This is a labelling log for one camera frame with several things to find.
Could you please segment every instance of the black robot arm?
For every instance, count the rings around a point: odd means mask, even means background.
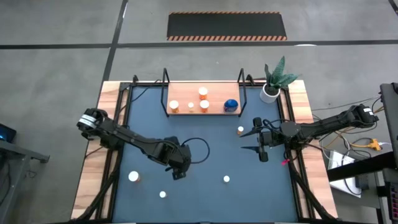
[[[101,138],[101,146],[111,150],[120,150],[123,143],[136,146],[150,160],[170,166],[166,171],[173,170],[173,179],[178,180],[186,176],[191,164],[191,152],[188,145],[180,145],[177,137],[165,139],[145,138],[128,128],[118,125],[108,118],[108,114],[96,108],[87,109],[77,123],[82,136]]]
[[[281,123],[280,127],[275,128],[272,125],[268,125],[267,122],[261,122],[261,118],[254,118],[254,127],[252,130],[243,134],[241,137],[257,134],[259,146],[246,146],[243,148],[253,149],[257,151],[259,155],[263,154],[262,157],[267,157],[266,152],[263,149],[264,146],[272,147],[280,144],[287,144],[289,149],[297,150],[303,148],[304,145],[316,137],[347,127],[370,128],[378,120],[379,118],[373,114],[372,110],[368,106],[361,104],[358,106],[352,106],[338,115],[321,119],[311,124],[297,124],[293,121],[288,121]]]

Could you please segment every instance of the blue object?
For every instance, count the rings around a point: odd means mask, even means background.
[[[236,100],[229,99],[224,103],[225,112],[234,112],[238,108],[238,102]]]
[[[145,87],[134,87],[137,96]],[[252,119],[280,119],[277,103],[262,103],[258,88],[247,88],[242,117],[195,115],[166,117],[158,101],[161,88],[151,87],[132,103],[128,125],[147,138],[176,136],[180,143],[199,137],[210,145],[210,157],[192,164],[186,178],[173,180],[165,166],[153,162],[129,144],[124,145],[113,223],[296,222],[289,167],[283,166],[284,145],[266,148],[268,162],[241,146],[255,146],[256,135],[239,138],[236,128],[250,130]],[[201,141],[187,143],[192,161],[206,156]],[[141,180],[131,182],[137,171]],[[231,178],[229,183],[223,177]],[[159,193],[165,191],[166,198]]]

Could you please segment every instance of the orange and black stripe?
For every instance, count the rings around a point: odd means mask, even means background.
[[[170,12],[171,14],[280,14],[277,11],[251,11],[251,12],[229,12],[229,11],[203,11],[203,12]]]
[[[283,41],[287,40],[286,36],[230,36],[230,35],[217,35],[217,36],[170,36],[167,37],[169,41]]]

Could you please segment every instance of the gray floor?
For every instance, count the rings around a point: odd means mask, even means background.
[[[1,0],[1,44],[110,43],[121,0]],[[398,39],[398,17],[387,0],[131,0],[119,42],[164,42],[170,11],[280,11],[289,40]],[[16,142],[51,155],[32,163],[12,223],[48,223],[70,217],[87,142],[75,127],[94,106],[109,50],[0,50],[0,123],[18,130]],[[110,80],[235,79],[239,69],[263,77],[281,56],[287,71],[301,74],[312,108],[376,96],[380,83],[397,81],[398,45],[324,47],[219,47],[119,49]],[[317,111],[321,118],[341,110]],[[377,129],[347,136],[389,141],[382,113]],[[341,143],[333,146],[342,150]],[[372,155],[380,152],[370,151]],[[344,220],[376,222],[373,209],[333,191]]]

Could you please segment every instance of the orange cup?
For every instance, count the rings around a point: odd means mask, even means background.
[[[199,99],[205,100],[207,99],[208,90],[205,87],[199,88]]]
[[[201,111],[202,111],[203,113],[207,113],[208,108],[209,108],[209,101],[207,101],[207,100],[202,100],[202,101],[200,102],[200,108],[201,108]]]
[[[169,107],[172,109],[173,113],[178,113],[178,101],[177,100],[170,101]]]

